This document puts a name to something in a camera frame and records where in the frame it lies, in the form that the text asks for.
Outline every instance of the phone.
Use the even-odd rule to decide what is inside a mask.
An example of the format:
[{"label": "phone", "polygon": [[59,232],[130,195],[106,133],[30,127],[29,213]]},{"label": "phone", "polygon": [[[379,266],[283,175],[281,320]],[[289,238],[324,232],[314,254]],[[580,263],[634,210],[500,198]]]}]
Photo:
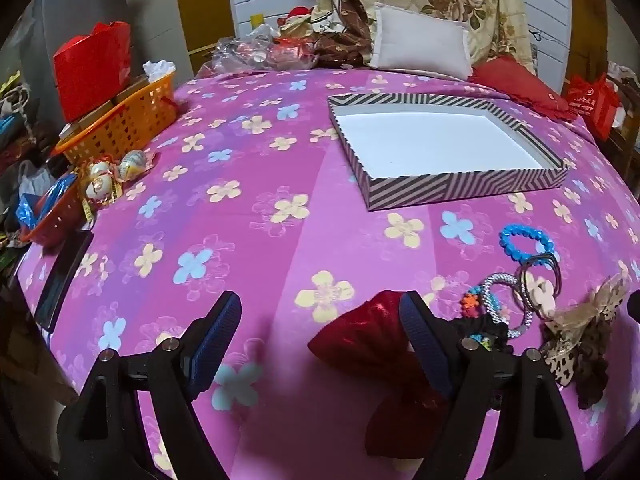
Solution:
[{"label": "phone", "polygon": [[91,231],[76,231],[70,234],[53,263],[33,316],[36,323],[50,334],[56,327],[71,280],[93,239],[94,234]]}]

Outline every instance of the metal screw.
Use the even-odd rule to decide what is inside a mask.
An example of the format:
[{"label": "metal screw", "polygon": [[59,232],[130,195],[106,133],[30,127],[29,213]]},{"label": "metal screw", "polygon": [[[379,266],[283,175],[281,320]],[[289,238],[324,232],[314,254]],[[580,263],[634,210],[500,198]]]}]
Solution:
[{"label": "metal screw", "polygon": [[524,355],[532,361],[540,361],[542,359],[542,354],[536,350],[535,348],[527,348],[527,351],[524,352]]},{"label": "metal screw", "polygon": [[462,340],[462,348],[465,348],[467,350],[477,350],[479,346],[480,343],[470,337],[465,337]]},{"label": "metal screw", "polygon": [[107,361],[110,361],[114,355],[116,355],[116,352],[114,352],[111,348],[106,348],[98,354],[98,359],[105,363]]},{"label": "metal screw", "polygon": [[180,340],[177,337],[170,337],[162,341],[162,350],[172,352],[180,346]]}]

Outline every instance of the brown floral blanket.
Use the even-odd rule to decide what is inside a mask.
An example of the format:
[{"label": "brown floral blanket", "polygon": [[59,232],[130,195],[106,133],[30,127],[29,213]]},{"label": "brown floral blanket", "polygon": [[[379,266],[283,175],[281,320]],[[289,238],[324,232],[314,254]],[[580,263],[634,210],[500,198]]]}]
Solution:
[{"label": "brown floral blanket", "polygon": [[474,64],[509,52],[533,72],[522,0],[316,0],[311,21],[323,62],[368,62],[376,38],[376,2],[467,22]]}]

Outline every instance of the blue gripper pad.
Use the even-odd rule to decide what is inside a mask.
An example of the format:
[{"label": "blue gripper pad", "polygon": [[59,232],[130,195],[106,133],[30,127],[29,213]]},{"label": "blue gripper pad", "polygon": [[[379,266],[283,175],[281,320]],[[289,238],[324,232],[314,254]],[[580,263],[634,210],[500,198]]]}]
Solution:
[{"label": "blue gripper pad", "polygon": [[455,389],[449,377],[447,357],[409,294],[405,293],[400,298],[399,311],[402,328],[414,347],[429,384],[446,399],[452,398]]},{"label": "blue gripper pad", "polygon": [[206,391],[220,367],[231,338],[238,328],[242,314],[240,298],[233,292],[224,292],[218,301],[224,301],[215,322],[202,339],[202,343],[193,353],[189,365],[186,389],[191,399]]}]

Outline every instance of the bed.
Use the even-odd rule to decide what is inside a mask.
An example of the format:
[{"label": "bed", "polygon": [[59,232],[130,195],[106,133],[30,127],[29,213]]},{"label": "bed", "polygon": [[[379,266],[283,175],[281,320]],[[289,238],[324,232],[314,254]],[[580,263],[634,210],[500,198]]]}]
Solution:
[{"label": "bed", "polygon": [[[367,212],[328,114],[326,98],[344,92],[489,99],[572,170],[559,189]],[[438,316],[458,316],[470,287],[514,270],[498,245],[508,223],[553,238],[562,306],[616,272],[640,280],[640,208],[581,120],[554,123],[471,84],[364,69],[193,80],[177,97],[188,113],[152,141],[158,166],[100,212],[55,332],[45,336],[80,390],[101,349],[151,350],[180,336],[222,290],[238,293],[238,331],[211,389],[194,402],[233,480],[411,478],[417,463],[364,453],[365,427],[387,389],[331,370],[306,345],[383,289],[415,289]],[[461,146],[460,156],[473,153]],[[54,258],[32,246],[19,268],[32,311]],[[518,325],[520,311],[497,293]],[[516,353],[540,345],[537,323],[514,340]],[[585,468],[640,415],[640,333],[624,307],[613,330],[603,400],[581,411],[574,389],[562,391]],[[170,474],[148,396],[141,406],[154,461]],[[468,478],[481,475],[496,423],[489,412]]]}]

